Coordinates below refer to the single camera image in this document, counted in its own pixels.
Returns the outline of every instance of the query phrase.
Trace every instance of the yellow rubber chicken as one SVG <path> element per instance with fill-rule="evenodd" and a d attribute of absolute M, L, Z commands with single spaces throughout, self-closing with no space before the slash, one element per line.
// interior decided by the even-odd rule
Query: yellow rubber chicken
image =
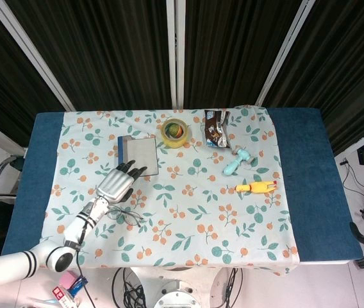
<path fill-rule="evenodd" d="M 252 182 L 248 185 L 237 185 L 236 191 L 251 191 L 255 194 L 263 194 L 263 193 L 269 193 L 270 191 L 274 191 L 277 189 L 277 186 L 269 187 L 269 185 L 276 185 L 276 181 L 270 181 L 270 182 Z"/>

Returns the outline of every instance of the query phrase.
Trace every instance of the chocolate wrapper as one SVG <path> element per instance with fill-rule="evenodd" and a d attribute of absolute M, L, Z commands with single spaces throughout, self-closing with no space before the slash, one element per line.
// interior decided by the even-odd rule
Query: chocolate wrapper
<path fill-rule="evenodd" d="M 230 148 L 226 137 L 226 122 L 230 112 L 221 110 L 205 110 L 205 139 L 211 147 Z"/>

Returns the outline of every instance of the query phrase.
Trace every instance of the gray notebook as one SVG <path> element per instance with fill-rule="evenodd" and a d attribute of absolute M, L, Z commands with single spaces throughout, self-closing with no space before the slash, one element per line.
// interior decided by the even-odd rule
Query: gray notebook
<path fill-rule="evenodd" d="M 148 169 L 142 176 L 158 174 L 158 158 L 156 156 L 156 139 L 134 139 L 131 136 L 118 137 L 118 164 L 135 160 L 132 168 Z"/>

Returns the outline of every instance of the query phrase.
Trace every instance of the blue table cover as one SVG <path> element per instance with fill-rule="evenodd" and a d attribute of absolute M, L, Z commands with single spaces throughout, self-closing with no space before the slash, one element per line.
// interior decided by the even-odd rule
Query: blue table cover
<path fill-rule="evenodd" d="M 302 262 L 363 257 L 320 111 L 268 108 L 279 143 L 294 236 Z M 62 112 L 38 114 L 3 255 L 29 250 L 41 236 L 56 164 Z"/>

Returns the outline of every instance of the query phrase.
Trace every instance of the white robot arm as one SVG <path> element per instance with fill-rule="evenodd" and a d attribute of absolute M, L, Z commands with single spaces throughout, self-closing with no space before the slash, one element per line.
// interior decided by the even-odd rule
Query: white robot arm
<path fill-rule="evenodd" d="M 134 162 L 132 160 L 118 165 L 99 184 L 97 198 L 90 200 L 65 229 L 63 246 L 48 240 L 28 251 L 0 256 L 0 285 L 29 278 L 40 265 L 47 266 L 51 271 L 65 271 L 81 248 L 84 238 L 108 212 L 109 206 L 124 202 L 132 195 L 131 185 L 146 170 L 143 167 L 128 172 Z"/>

